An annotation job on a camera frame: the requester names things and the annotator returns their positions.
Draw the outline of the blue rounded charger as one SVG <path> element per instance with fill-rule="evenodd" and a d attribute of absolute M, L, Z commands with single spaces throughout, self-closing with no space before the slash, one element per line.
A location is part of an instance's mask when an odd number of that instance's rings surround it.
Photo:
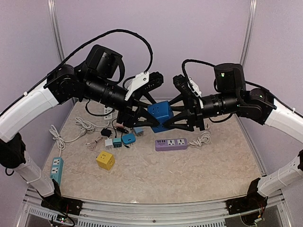
<path fill-rule="evenodd" d="M 124 145 L 133 144 L 136 142 L 136 137 L 133 133 L 125 134 L 122 136 L 122 142 Z"/>

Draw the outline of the teal power strip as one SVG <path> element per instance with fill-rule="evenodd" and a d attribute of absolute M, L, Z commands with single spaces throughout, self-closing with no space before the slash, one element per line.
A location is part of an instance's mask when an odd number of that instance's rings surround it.
<path fill-rule="evenodd" d="M 64 160 L 61 157 L 54 157 L 52 161 L 50 178 L 55 180 L 58 185 L 61 185 L 62 171 L 63 171 Z"/>

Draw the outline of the teal USB charger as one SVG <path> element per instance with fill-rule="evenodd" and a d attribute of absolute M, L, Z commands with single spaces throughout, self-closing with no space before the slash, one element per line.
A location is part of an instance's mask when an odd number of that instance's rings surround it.
<path fill-rule="evenodd" d="M 122 147 L 122 140 L 121 140 L 121 138 L 114 138 L 113 139 L 113 147 L 114 148 L 120 148 L 120 147 Z"/>

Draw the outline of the purple power strip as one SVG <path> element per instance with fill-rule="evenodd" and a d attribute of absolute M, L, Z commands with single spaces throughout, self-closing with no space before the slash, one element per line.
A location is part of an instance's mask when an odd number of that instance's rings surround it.
<path fill-rule="evenodd" d="M 156 151 L 185 150 L 187 148 L 188 148 L 188 142 L 187 139 L 185 138 L 155 140 Z"/>

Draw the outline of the light blue charger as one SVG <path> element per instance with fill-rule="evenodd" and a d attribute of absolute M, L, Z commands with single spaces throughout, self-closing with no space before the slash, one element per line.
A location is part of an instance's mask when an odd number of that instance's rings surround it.
<path fill-rule="evenodd" d="M 142 136 L 144 134 L 144 130 L 143 128 L 141 127 L 134 127 L 133 128 L 133 133 L 136 135 L 136 136 Z"/>

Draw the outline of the white USB charger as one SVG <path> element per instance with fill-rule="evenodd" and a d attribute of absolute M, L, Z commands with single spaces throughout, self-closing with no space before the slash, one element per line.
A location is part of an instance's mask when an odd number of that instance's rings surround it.
<path fill-rule="evenodd" d="M 104 142 L 105 142 L 105 149 L 112 149 L 114 147 L 112 139 L 106 139 Z"/>

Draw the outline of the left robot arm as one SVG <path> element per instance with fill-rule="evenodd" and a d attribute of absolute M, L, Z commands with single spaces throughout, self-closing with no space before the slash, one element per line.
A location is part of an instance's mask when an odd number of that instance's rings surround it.
<path fill-rule="evenodd" d="M 8 39 L 7 44 L 3 44 L 0 48 L 0 110 L 13 101 L 23 89 L 29 86 L 33 81 L 41 77 L 44 67 L 51 65 L 50 54 L 48 48 L 36 50 L 37 44 L 30 46 L 29 54 L 40 55 L 40 60 L 34 60 L 34 56 L 25 56 L 24 46 L 21 40 L 17 40 L 13 44 L 13 40 Z M 35 121 L 36 130 L 27 129 L 26 140 L 29 147 L 33 149 L 34 159 L 38 161 L 38 165 L 42 166 L 46 156 L 51 148 L 51 141 L 46 138 L 46 124 L 51 121 L 55 125 L 62 126 L 72 103 L 68 102 L 62 107 L 51 109 L 49 113 L 45 113 L 38 117 Z M 21 182 L 21 178 L 6 177 L 4 175 L 4 167 L 0 168 L 0 209 L 4 211 L 12 211 L 17 209 L 21 204 L 21 199 L 27 189 L 26 183 Z"/>

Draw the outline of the white power strip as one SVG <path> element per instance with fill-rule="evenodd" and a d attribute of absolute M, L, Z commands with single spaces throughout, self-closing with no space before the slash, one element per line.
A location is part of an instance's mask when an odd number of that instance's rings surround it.
<path fill-rule="evenodd" d="M 114 111 L 115 110 L 111 107 L 104 107 L 104 120 L 111 120 Z"/>

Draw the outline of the yellow cube socket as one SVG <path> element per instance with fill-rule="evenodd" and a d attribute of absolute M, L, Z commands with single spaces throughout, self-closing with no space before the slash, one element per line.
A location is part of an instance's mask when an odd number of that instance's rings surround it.
<path fill-rule="evenodd" d="M 105 170 L 111 170 L 116 160 L 113 154 L 108 153 L 106 151 L 101 151 L 101 153 L 96 158 L 96 162 L 99 167 Z"/>

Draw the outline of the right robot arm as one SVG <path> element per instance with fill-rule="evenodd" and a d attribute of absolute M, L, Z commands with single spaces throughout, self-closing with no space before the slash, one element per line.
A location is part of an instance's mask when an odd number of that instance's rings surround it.
<path fill-rule="evenodd" d="M 260 125 L 278 129 L 297 141 L 303 140 L 303 117 L 288 107 L 268 89 L 254 85 L 247 90 L 243 67 L 236 63 L 222 63 L 213 67 L 215 95 L 202 96 L 195 82 L 186 72 L 173 78 L 173 84 L 180 94 L 174 102 L 182 101 L 177 115 L 164 122 L 168 129 L 193 131 L 203 130 L 206 118 L 220 115 L 237 115 L 251 119 Z M 247 194 L 226 202 L 229 214 L 251 210 L 264 210 L 267 198 L 303 177 L 303 155 L 299 153 L 289 164 L 274 173 L 253 180 Z"/>

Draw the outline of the pink charger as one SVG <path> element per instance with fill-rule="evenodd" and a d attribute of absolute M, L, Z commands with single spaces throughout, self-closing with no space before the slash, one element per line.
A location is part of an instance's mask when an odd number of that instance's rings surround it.
<path fill-rule="evenodd" d="M 122 123 L 117 123 L 117 122 L 114 124 L 114 126 L 117 127 L 117 128 L 124 128 L 125 127 Z"/>

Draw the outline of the dark blue cube socket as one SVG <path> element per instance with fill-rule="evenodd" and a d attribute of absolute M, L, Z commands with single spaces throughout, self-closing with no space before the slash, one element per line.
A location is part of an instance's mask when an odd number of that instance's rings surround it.
<path fill-rule="evenodd" d="M 157 127 L 152 127 L 152 131 L 154 133 L 169 130 L 163 125 L 167 120 L 171 119 L 174 116 L 168 101 L 152 104 L 148 106 L 147 110 L 160 123 Z"/>

